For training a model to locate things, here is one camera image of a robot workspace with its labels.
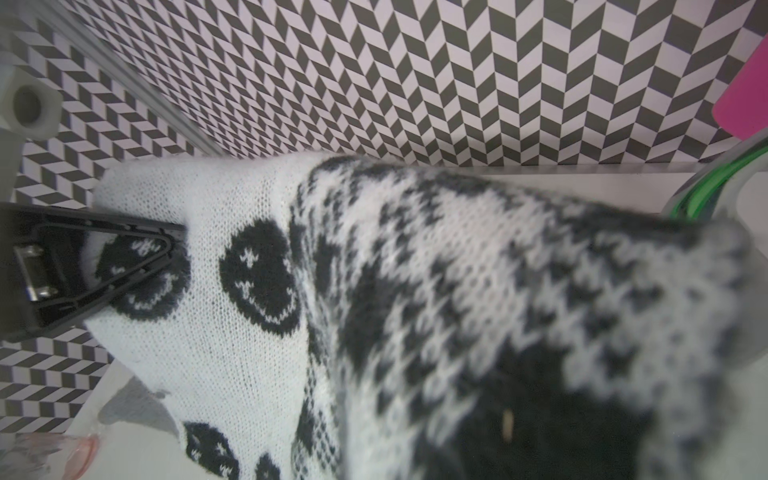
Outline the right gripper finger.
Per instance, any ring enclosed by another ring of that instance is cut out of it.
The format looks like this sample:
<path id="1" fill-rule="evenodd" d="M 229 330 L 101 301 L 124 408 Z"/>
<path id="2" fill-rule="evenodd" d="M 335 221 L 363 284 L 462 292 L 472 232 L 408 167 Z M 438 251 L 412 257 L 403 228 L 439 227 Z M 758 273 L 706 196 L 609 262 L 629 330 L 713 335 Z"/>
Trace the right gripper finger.
<path id="1" fill-rule="evenodd" d="M 87 236 L 150 241 L 95 285 L 83 268 Z M 148 219 L 58 207 L 1 204 L 1 339 L 20 342 L 78 326 L 129 289 L 158 275 L 180 253 L 185 228 Z"/>

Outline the smiley houndstooth knit scarf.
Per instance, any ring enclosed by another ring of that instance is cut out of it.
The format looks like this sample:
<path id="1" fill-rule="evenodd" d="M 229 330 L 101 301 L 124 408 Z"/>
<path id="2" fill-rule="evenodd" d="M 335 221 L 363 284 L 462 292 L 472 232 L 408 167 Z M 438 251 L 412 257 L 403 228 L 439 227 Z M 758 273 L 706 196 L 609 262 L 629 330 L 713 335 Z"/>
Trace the smiley houndstooth knit scarf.
<path id="1" fill-rule="evenodd" d="M 359 156 L 138 159 L 180 255 L 90 318 L 129 420 L 221 479 L 693 479 L 751 243 Z"/>

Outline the pink transparent cup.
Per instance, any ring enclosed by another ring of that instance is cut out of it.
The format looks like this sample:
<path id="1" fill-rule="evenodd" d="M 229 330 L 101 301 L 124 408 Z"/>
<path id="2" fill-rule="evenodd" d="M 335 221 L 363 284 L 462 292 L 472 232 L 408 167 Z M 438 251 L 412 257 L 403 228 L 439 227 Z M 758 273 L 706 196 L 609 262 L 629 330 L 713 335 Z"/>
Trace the pink transparent cup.
<path id="1" fill-rule="evenodd" d="M 80 479 L 93 464 L 100 446 L 98 434 L 17 434 L 1 448 L 1 478 Z"/>

